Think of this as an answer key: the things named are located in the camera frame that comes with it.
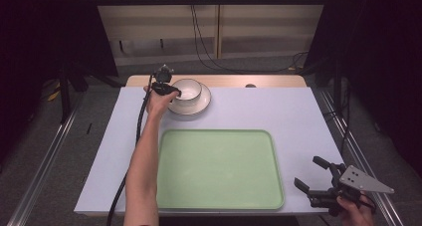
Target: gray floor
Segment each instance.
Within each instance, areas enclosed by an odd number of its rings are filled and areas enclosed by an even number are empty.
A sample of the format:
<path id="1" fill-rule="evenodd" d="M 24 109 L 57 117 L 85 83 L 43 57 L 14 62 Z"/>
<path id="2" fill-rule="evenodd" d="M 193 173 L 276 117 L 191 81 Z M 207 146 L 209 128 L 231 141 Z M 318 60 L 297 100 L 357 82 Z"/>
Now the gray floor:
<path id="1" fill-rule="evenodd" d="M 121 83 L 124 83 L 129 76 L 134 74 L 149 74 L 151 70 L 159 67 L 164 61 L 164 63 L 169 64 L 171 60 L 173 60 L 171 67 L 178 74 L 227 74 L 227 72 L 222 70 L 214 71 L 204 68 L 195 60 L 197 56 L 194 53 L 179 55 L 177 54 L 177 51 L 179 51 L 177 48 L 173 50 L 169 50 L 169 48 L 166 49 L 165 53 L 160 53 L 163 50 L 158 48 L 155 55 L 151 54 L 153 53 L 151 51 L 150 54 L 144 56 L 145 52 L 141 51 L 142 48 L 137 48 L 137 43 L 131 44 L 134 46 L 133 49 L 128 47 L 130 43 L 124 43 L 126 56 L 123 57 L 124 53 L 119 51 L 118 43 L 111 43 L 116 57 L 120 58 L 118 66 L 120 77 L 115 79 Z M 257 55 L 258 53 L 253 55 L 250 53 L 239 53 L 234 57 L 240 56 L 243 57 L 242 59 L 228 58 L 217 62 L 224 67 L 230 68 L 256 69 L 259 66 L 260 70 L 264 71 L 285 68 L 292 62 L 291 57 L 277 56 L 270 52 L 263 53 L 264 57 L 256 57 Z M 295 70 L 285 70 L 278 74 L 293 74 L 294 72 Z M 38 195 L 32 212 L 27 218 L 26 225 L 106 224 L 106 219 L 103 217 L 92 218 L 73 212 L 118 96 L 118 89 L 113 89 L 91 78 L 88 78 L 88 81 L 90 82 L 90 88 L 86 93 L 72 94 L 73 102 L 82 95 L 81 107 L 78 109 L 69 134 L 55 158 L 53 168 L 48 172 L 49 177 Z M 306 77 L 306 81 L 309 86 L 313 87 L 321 112 L 328 112 L 320 96 L 321 91 L 325 89 L 315 88 L 314 76 Z M 43 94 L 47 95 L 51 90 L 51 88 L 47 88 Z M 36 174 L 59 128 L 60 118 L 60 97 L 52 102 L 40 101 L 38 110 L 35 112 L 21 140 L 9 154 L 0 175 L 0 225 L 7 224 Z M 422 221 L 422 180 L 397 154 L 390 138 L 377 131 L 374 124 L 375 122 L 365 110 L 364 105 L 352 94 L 349 124 L 351 132 L 358 141 L 377 178 L 396 189 L 396 193 L 391 195 L 391 200 L 403 224 L 420 225 Z M 327 118 L 327 126 L 337 145 L 341 145 L 341 134 L 329 117 Z M 344 151 L 344 161 L 346 164 L 354 164 L 354 159 L 348 149 Z M 337 218 L 332 218 L 328 215 L 323 215 L 323 217 L 330 225 L 339 225 Z M 297 219 L 301 226 L 325 225 L 316 215 L 300 215 L 297 216 Z M 386 225 L 381 212 L 377 212 L 375 219 L 377 225 Z M 289 222 L 283 224 L 284 219 L 282 218 L 258 218 L 254 220 L 249 220 L 249 225 L 292 225 Z M 166 223 L 175 225 L 175 221 Z M 189 225 L 203 225 L 203 223 L 198 221 L 195 223 L 191 222 Z M 216 224 L 245 225 L 245 222 L 226 219 L 225 222 L 216 222 Z M 122 218 L 115 217 L 113 225 L 122 225 Z"/>

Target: light green tray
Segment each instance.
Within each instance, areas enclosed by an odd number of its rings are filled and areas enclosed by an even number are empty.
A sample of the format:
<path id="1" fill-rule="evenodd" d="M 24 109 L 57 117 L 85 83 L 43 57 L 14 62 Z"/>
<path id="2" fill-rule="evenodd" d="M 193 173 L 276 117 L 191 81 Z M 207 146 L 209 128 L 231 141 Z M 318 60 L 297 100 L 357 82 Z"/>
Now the light green tray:
<path id="1" fill-rule="evenodd" d="M 158 207 L 278 209 L 279 175 L 264 130 L 171 129 L 161 139 Z"/>

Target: saucer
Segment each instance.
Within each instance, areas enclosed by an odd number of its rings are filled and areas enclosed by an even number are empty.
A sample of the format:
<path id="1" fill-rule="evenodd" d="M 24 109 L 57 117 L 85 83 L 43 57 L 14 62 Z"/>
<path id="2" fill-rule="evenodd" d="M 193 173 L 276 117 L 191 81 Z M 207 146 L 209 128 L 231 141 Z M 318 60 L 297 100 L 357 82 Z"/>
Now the saucer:
<path id="1" fill-rule="evenodd" d="M 178 114 L 197 114 L 204 111 L 208 105 L 211 102 L 211 92 L 210 90 L 203 84 L 201 84 L 202 91 L 200 99 L 198 100 L 198 103 L 196 103 L 194 106 L 180 106 L 173 101 L 168 108 Z"/>

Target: white bowl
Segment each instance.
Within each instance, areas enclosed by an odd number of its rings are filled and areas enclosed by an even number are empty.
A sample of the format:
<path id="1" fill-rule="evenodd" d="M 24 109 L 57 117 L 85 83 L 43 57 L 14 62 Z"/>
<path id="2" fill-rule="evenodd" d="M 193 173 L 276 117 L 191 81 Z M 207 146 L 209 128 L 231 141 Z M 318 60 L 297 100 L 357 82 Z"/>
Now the white bowl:
<path id="1" fill-rule="evenodd" d="M 201 84 L 192 79 L 182 79 L 173 84 L 173 87 L 182 92 L 180 97 L 176 97 L 174 102 L 180 106 L 194 106 L 197 104 L 202 87 Z"/>

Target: human arm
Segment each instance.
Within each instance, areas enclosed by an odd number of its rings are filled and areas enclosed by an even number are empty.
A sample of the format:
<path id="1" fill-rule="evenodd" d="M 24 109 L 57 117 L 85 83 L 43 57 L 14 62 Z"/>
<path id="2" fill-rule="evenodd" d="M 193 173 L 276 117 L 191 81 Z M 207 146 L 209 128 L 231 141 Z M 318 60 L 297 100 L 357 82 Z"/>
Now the human arm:
<path id="1" fill-rule="evenodd" d="M 158 225 L 156 203 L 158 172 L 158 131 L 168 104 L 178 92 L 160 96 L 152 91 L 146 110 L 148 117 L 132 154 L 126 176 L 124 226 Z"/>
<path id="2" fill-rule="evenodd" d="M 364 203 L 369 203 L 365 195 L 360 196 L 360 200 Z M 343 207 L 340 213 L 341 223 L 343 226 L 374 226 L 372 211 L 370 208 L 361 205 L 357 208 L 356 204 L 344 199 L 340 196 L 337 197 L 338 204 Z"/>

